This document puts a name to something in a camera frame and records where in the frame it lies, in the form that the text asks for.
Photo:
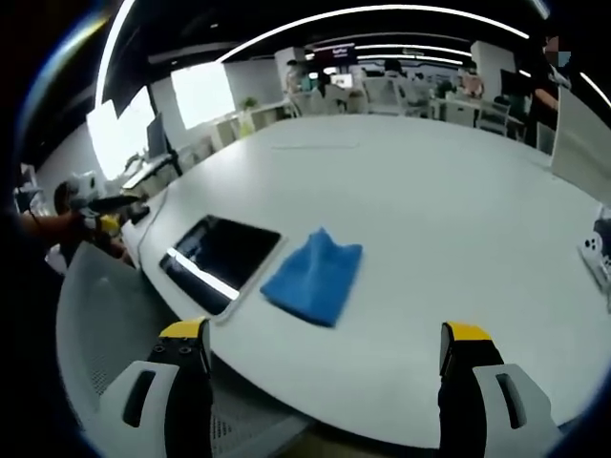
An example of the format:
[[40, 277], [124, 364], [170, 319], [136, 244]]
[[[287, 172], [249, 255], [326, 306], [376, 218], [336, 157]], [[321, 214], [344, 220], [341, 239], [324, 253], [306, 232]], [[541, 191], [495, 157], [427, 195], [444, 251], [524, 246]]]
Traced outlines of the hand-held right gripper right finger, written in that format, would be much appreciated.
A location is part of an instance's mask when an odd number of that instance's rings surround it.
[[548, 396], [482, 328], [442, 324], [439, 375], [440, 457], [544, 457], [559, 441]]

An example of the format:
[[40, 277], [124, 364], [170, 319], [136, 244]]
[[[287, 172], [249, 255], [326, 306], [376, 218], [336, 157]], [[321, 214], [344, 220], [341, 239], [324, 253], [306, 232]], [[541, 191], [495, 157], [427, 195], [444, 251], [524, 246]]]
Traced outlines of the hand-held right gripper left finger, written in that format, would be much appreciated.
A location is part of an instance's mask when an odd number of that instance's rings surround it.
[[107, 457], [210, 457], [209, 322], [172, 323], [149, 356], [124, 369], [100, 399]]

